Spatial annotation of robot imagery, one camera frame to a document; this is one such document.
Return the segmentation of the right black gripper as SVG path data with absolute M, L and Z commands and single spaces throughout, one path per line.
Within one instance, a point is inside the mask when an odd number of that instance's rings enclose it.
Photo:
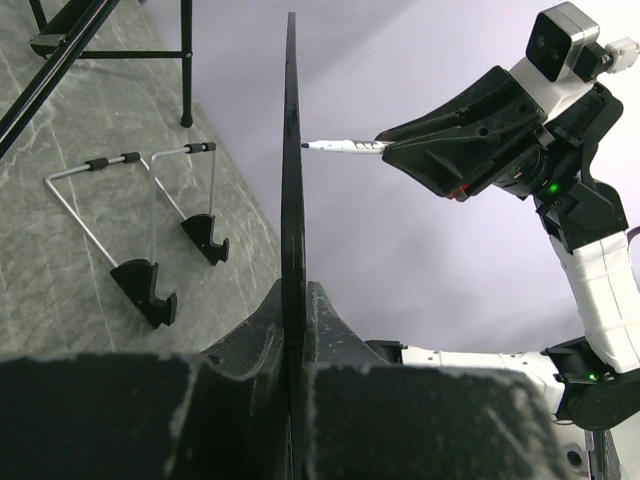
M 495 66 L 434 111 L 389 128 L 382 159 L 439 197 L 464 202 L 493 185 L 524 200 L 550 184 L 560 159 L 584 141 L 547 115 Z

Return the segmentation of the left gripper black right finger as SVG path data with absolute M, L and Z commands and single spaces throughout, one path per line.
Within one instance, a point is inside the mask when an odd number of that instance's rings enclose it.
M 307 479 L 567 479 L 544 403 L 521 373 L 381 359 L 307 288 Z

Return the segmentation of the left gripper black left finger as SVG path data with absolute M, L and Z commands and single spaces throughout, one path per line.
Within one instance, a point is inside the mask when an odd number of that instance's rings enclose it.
M 1 359 L 5 479 L 283 479 L 281 288 L 200 353 Z

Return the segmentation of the white blue whiteboard marker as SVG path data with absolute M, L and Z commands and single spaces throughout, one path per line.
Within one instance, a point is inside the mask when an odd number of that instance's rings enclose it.
M 380 155 L 391 145 L 391 142 L 375 141 L 375 140 L 315 140 L 302 142 L 300 146 L 303 149 L 345 153 L 345 154 L 372 154 Z

